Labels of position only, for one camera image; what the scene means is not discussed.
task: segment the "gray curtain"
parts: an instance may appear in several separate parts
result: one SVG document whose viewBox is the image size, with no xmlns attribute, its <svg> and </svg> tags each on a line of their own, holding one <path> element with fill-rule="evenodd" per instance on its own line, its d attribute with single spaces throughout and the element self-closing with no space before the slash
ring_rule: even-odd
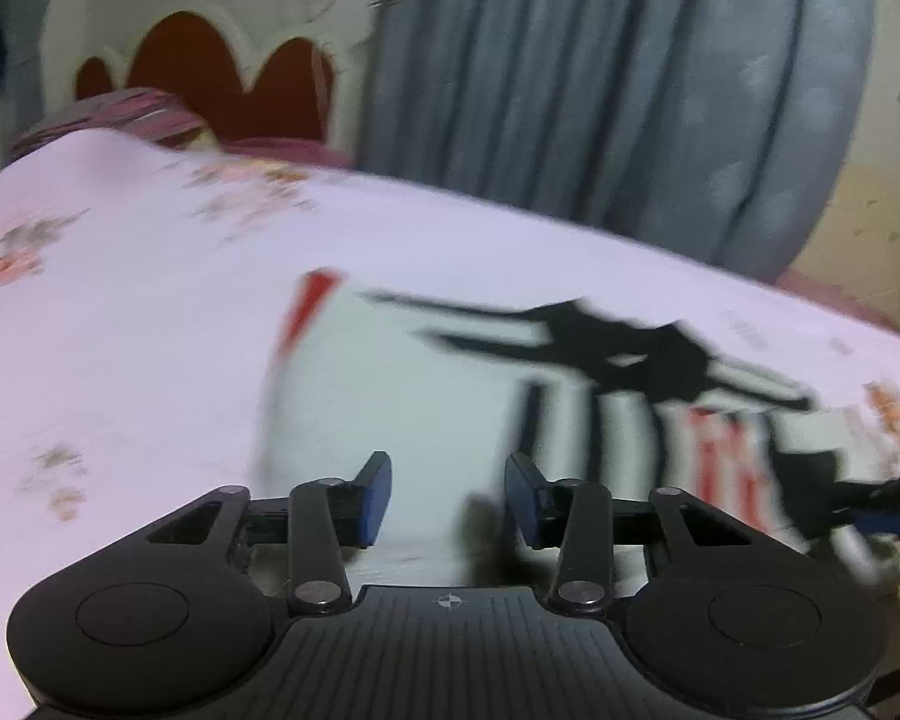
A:
<svg viewBox="0 0 900 720">
<path fill-rule="evenodd" d="M 772 280 L 823 210 L 872 0 L 383 0 L 358 165 Z"/>
<path fill-rule="evenodd" d="M 7 70 L 0 108 L 2 153 L 44 116 L 40 36 L 50 0 L 0 0 Z"/>
</svg>

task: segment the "wall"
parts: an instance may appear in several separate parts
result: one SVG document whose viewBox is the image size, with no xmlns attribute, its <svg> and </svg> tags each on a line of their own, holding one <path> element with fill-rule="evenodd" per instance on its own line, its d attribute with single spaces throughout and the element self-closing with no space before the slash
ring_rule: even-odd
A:
<svg viewBox="0 0 900 720">
<path fill-rule="evenodd" d="M 74 99 L 74 74 L 86 58 L 84 43 L 90 17 L 90 0 L 50 0 L 47 6 L 40 40 L 47 113 L 58 111 Z"/>
<path fill-rule="evenodd" d="M 900 0 L 876 0 L 874 50 L 847 162 L 794 264 L 900 325 Z"/>
</svg>

